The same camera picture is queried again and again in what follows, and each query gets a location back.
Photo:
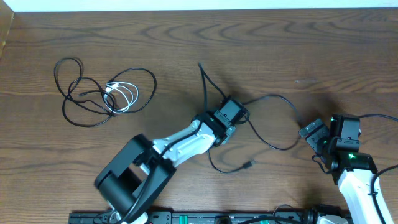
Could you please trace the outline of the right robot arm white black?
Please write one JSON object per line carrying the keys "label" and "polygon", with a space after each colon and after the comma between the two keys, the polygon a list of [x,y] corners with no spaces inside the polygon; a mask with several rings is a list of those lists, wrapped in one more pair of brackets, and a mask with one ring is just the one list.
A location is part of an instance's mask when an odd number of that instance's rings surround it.
{"label": "right robot arm white black", "polygon": [[330,125],[317,119],[299,131],[314,150],[312,160],[322,172],[331,175],[343,195],[354,223],[393,223],[382,195],[379,171],[370,154],[360,153],[362,116],[334,114]]}

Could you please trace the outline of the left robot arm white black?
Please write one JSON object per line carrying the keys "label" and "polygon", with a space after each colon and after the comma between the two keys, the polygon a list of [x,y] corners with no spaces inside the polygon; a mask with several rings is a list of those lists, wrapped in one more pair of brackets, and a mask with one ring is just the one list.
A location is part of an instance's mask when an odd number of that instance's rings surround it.
{"label": "left robot arm white black", "polygon": [[190,125],[166,138],[134,136],[94,181],[112,208],[107,223],[144,223],[146,211],[165,188],[177,167],[197,154],[226,144],[248,114],[232,98],[217,109],[196,115]]}

